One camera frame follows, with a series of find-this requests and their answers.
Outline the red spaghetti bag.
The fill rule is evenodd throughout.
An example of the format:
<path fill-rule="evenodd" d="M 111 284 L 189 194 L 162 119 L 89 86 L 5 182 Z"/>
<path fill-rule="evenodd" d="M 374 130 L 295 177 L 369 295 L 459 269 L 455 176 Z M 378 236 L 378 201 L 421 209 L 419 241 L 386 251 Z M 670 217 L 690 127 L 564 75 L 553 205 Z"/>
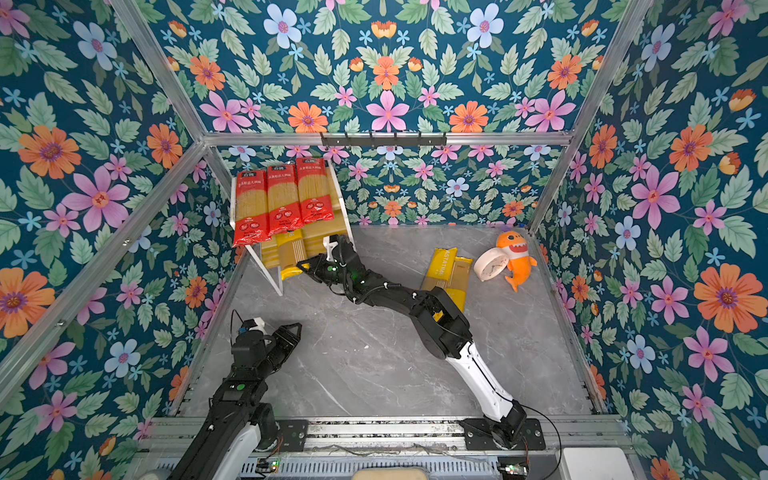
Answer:
<path fill-rule="evenodd" d="M 241 172 L 235 185 L 234 247 L 271 239 L 267 202 L 267 172 Z"/>
<path fill-rule="evenodd" d="M 299 206 L 305 225 L 334 218 L 326 166 L 322 158 L 296 160 Z"/>
<path fill-rule="evenodd" d="M 271 236 L 303 227 L 294 164 L 270 166 L 267 169 L 267 203 Z"/>

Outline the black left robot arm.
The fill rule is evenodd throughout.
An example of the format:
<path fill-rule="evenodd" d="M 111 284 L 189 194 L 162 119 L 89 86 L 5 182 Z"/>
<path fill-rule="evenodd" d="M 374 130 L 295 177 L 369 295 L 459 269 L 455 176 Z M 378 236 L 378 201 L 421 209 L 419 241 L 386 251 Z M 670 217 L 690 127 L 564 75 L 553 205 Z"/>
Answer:
<path fill-rule="evenodd" d="M 235 479 L 255 450 L 275 444 L 279 427 L 262 400 L 267 379 L 281 369 L 301 340 L 302 325 L 282 325 L 267 334 L 254 320 L 244 323 L 231 346 L 233 363 L 209 402 L 209 411 L 171 479 Z"/>

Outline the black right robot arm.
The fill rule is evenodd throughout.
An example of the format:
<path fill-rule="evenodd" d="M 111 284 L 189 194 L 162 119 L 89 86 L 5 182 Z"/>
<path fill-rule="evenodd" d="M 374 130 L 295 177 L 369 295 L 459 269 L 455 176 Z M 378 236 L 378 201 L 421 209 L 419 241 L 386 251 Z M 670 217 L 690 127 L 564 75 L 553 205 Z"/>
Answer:
<path fill-rule="evenodd" d="M 413 289 L 368 269 L 346 235 L 324 239 L 326 251 L 296 267 L 356 305 L 381 307 L 411 320 L 422 344 L 458 372 L 479 402 L 488 435 L 503 449 L 517 444 L 527 419 L 523 405 L 507 392 L 480 355 L 463 312 L 442 288 Z"/>

